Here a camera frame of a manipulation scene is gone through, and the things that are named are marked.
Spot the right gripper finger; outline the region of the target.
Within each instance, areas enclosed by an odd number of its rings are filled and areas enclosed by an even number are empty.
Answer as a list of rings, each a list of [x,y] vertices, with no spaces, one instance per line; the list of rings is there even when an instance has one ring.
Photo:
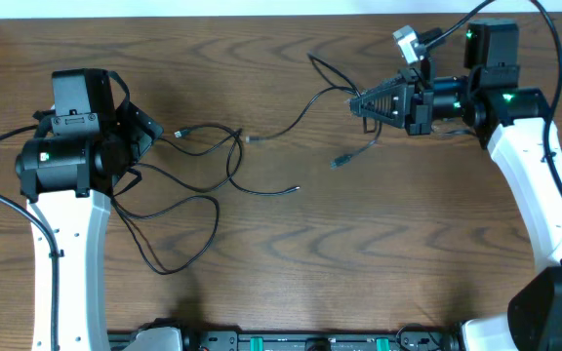
[[[394,128],[403,129],[408,109],[405,107],[390,107],[386,111],[378,112],[365,105],[351,105],[350,111],[360,118],[374,119]]]
[[[353,98],[350,111],[358,117],[404,117],[414,90],[414,83],[383,83]]]

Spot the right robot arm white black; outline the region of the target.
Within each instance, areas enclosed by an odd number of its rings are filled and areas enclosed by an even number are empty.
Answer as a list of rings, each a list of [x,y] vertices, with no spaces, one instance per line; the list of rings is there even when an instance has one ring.
[[[404,26],[393,37],[407,67],[354,98],[351,112],[411,136],[429,134],[437,119],[462,119],[511,189],[537,270],[504,313],[459,324],[441,348],[562,350],[562,150],[542,92],[518,84],[517,24],[472,21],[462,77],[435,75],[430,52],[444,42],[440,29],[417,33]]]

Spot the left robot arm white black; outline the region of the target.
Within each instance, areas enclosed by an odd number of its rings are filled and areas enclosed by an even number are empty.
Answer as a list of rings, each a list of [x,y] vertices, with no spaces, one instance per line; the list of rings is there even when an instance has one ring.
[[[16,159],[20,192],[36,218],[35,350],[106,350],[104,243],[114,187],[163,133],[125,97],[114,71],[52,75],[54,106]]]

